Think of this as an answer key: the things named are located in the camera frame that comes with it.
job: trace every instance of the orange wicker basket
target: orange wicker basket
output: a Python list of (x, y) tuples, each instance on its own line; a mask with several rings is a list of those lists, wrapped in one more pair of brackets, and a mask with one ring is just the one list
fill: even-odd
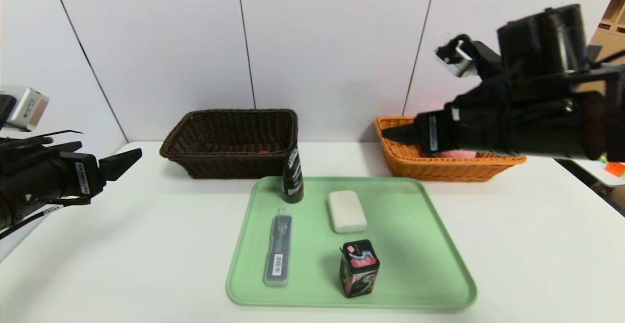
[(426, 158), (415, 146), (382, 138), (382, 129), (409, 124), (413, 119), (413, 116), (389, 116), (375, 120), (375, 131), (382, 143), (386, 164), (394, 176), (420, 181), (484, 182), (527, 159), (525, 156), (499, 156), (487, 152), (478, 152), (474, 159)]

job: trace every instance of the wicker basket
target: wicker basket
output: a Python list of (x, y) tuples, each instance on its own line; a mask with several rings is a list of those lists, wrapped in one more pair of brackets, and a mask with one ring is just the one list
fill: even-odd
[(483, 152), (478, 152), (474, 159), (425, 158), (415, 146), (382, 137), (382, 129), (409, 124), (414, 119), (413, 116), (394, 116), (375, 120), (375, 131), (382, 142), (386, 164), (394, 176), (420, 181), (484, 182), (527, 159), (525, 156), (498, 156)]
[(292, 110), (199, 110), (183, 117), (160, 152), (195, 179), (256, 179), (281, 176), (296, 143)]

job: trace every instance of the green tray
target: green tray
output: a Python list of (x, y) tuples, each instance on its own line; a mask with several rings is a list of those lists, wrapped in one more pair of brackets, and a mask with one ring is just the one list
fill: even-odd
[[(409, 178), (304, 178), (304, 199), (281, 199), (281, 178), (259, 180), (250, 196), (228, 295), (240, 305), (463, 309), (478, 291), (422, 185)], [(353, 190), (367, 217), (364, 232), (337, 234), (328, 194)], [(263, 282), (271, 222), (278, 210), (292, 216), (291, 265), (286, 287)], [(343, 243), (369, 239), (380, 259), (375, 288), (347, 299), (339, 279)]]

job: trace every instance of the dark brown wicker basket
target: dark brown wicker basket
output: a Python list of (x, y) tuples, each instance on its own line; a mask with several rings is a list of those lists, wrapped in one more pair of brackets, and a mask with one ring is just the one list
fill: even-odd
[(281, 176), (296, 143), (292, 110), (199, 110), (183, 117), (160, 152), (195, 179), (256, 179)]

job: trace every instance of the white table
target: white table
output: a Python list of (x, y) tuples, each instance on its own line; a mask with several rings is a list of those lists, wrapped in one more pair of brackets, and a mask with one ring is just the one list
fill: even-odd
[[(55, 212), (0, 263), (2, 323), (622, 323), (625, 219), (551, 159), (487, 183), (424, 183), (478, 285), (454, 314), (241, 307), (225, 290), (254, 181), (144, 157)], [(300, 143), (304, 176), (387, 176), (375, 143)]]
[(588, 160), (572, 160), (576, 165), (582, 167), (591, 176), (597, 179), (595, 185), (592, 186), (592, 190), (599, 194), (604, 194), (605, 199), (614, 205), (617, 210), (621, 210), (621, 206), (616, 204), (612, 199), (612, 191), (615, 187), (625, 185), (625, 179), (621, 179), (614, 174), (611, 174), (605, 170), (605, 163), (601, 161), (588, 161)]
[(625, 185), (625, 179), (621, 179), (612, 173), (607, 172), (605, 163), (601, 161), (589, 161), (589, 160), (572, 160), (576, 165), (582, 167), (586, 172), (594, 176), (598, 181), (607, 187), (617, 187)]

